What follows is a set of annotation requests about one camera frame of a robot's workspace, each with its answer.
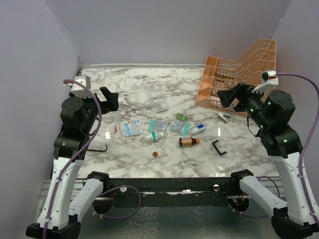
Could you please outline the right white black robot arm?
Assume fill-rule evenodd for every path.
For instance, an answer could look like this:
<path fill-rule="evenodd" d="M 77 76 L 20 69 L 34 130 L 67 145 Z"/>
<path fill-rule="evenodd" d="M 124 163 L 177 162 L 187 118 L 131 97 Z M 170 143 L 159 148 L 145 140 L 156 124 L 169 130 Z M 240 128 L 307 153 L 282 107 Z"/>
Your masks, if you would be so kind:
<path fill-rule="evenodd" d="M 296 108 L 290 94 L 274 90 L 262 101 L 263 93 L 239 83 L 231 90 L 219 90 L 217 95 L 224 108 L 238 100 L 235 111 L 246 112 L 259 127 L 257 136 L 277 168 L 286 199 L 269 191 L 249 170 L 231 174 L 230 191 L 250 196 L 270 217 L 274 231 L 282 239 L 304 239 L 317 233 L 314 211 L 318 206 L 313 195 L 306 196 L 303 189 L 309 182 L 300 162 L 302 143 L 288 124 Z"/>

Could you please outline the white blue gauze packet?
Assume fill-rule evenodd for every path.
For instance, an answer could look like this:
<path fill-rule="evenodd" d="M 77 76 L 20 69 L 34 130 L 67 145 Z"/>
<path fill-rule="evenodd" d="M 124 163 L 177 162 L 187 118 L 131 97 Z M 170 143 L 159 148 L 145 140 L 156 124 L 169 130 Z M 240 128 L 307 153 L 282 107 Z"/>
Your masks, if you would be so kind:
<path fill-rule="evenodd" d="M 125 137 L 135 136 L 143 133 L 142 123 L 138 120 L 128 120 L 120 122 L 121 134 Z"/>

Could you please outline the clear plastic medicine box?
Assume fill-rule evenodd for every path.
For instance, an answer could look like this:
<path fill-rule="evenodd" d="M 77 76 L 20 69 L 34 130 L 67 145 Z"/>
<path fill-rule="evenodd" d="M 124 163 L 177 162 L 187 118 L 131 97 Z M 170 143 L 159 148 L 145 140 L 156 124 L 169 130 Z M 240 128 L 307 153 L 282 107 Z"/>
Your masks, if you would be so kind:
<path fill-rule="evenodd" d="M 114 149 L 118 139 L 122 138 L 120 119 L 121 114 L 119 110 L 102 115 L 101 126 L 88 149 L 103 149 L 105 148 L 105 144 L 108 146 L 107 151 Z"/>

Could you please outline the green small packet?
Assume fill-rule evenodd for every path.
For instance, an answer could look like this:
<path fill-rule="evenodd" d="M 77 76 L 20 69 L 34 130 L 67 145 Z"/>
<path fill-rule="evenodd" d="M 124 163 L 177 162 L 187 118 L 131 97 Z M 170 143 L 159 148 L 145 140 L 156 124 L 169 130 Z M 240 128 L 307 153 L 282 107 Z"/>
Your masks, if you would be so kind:
<path fill-rule="evenodd" d="M 177 120 L 180 120 L 180 121 L 187 121 L 187 119 L 188 119 L 188 117 L 186 115 L 183 115 L 183 114 L 180 114 L 180 113 L 177 113 L 175 118 Z"/>

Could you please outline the white green-label medicine bottle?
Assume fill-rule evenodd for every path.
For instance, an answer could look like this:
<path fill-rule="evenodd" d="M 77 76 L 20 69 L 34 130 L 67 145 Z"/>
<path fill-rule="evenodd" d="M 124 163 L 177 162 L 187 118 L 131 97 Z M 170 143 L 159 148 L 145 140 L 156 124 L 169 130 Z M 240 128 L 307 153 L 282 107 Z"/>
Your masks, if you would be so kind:
<path fill-rule="evenodd" d="M 164 132 L 149 132 L 145 134 L 144 139 L 146 142 L 154 142 L 164 137 Z"/>

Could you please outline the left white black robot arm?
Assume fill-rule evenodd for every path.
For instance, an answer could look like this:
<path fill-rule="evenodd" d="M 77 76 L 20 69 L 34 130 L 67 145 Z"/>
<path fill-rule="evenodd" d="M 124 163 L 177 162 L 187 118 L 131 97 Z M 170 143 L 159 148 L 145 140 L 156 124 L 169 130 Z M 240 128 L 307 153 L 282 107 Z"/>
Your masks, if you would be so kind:
<path fill-rule="evenodd" d="M 82 166 L 90 131 L 96 119 L 119 108 L 119 94 L 106 87 L 100 91 L 106 98 L 77 97 L 71 94 L 61 105 L 61 131 L 54 142 L 52 179 L 46 201 L 37 221 L 26 229 L 33 239 L 76 239 L 81 221 L 97 196 L 110 191 L 109 175 L 92 172 L 80 193 L 72 198 L 78 171 Z"/>

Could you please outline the brown orange-cap medicine bottle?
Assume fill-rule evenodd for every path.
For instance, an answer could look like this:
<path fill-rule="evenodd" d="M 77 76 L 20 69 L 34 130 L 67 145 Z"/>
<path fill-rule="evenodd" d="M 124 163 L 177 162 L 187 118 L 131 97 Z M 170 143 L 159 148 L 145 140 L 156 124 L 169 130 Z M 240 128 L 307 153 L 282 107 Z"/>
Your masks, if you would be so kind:
<path fill-rule="evenodd" d="M 193 138 L 193 137 L 179 138 L 180 147 L 191 147 L 197 144 L 200 144 L 199 138 Z"/>

